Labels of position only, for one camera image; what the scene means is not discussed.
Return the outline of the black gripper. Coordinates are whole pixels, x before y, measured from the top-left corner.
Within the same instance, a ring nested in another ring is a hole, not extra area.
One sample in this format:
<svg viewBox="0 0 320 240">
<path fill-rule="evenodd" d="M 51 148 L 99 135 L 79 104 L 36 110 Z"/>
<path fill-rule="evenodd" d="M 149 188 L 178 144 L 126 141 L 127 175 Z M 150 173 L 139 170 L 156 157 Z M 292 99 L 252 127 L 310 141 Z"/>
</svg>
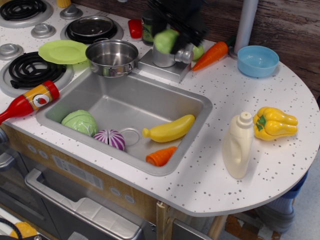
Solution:
<svg viewBox="0 0 320 240">
<path fill-rule="evenodd" d="M 156 35 L 170 26 L 178 31 L 170 54 L 176 54 L 188 44 L 198 46 L 209 30 L 202 19 L 202 0 L 149 0 L 148 7 L 155 13 L 152 21 L 153 42 Z"/>
</svg>

